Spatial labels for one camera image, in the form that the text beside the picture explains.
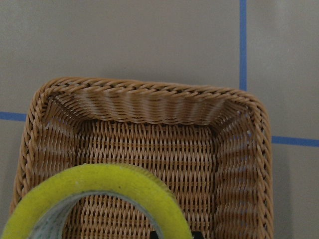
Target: gray floor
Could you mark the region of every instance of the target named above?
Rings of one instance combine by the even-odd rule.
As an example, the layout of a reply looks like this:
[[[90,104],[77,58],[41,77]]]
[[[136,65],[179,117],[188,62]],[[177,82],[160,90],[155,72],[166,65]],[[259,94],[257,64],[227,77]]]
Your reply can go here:
[[[60,76],[239,87],[239,1],[0,1],[0,112]],[[248,91],[273,135],[319,139],[319,1],[247,1]],[[0,120],[0,232],[23,122]],[[319,238],[318,147],[273,144],[275,238]]]

